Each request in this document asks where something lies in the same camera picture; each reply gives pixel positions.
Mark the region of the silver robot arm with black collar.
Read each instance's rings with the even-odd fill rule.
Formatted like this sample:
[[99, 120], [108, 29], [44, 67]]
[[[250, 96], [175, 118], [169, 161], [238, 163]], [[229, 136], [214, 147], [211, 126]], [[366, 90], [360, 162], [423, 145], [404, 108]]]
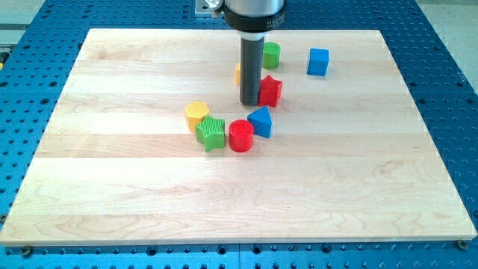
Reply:
[[262, 39], [268, 31], [285, 21], [286, 0], [218, 0], [212, 1], [214, 18], [224, 15], [226, 23], [248, 41]]

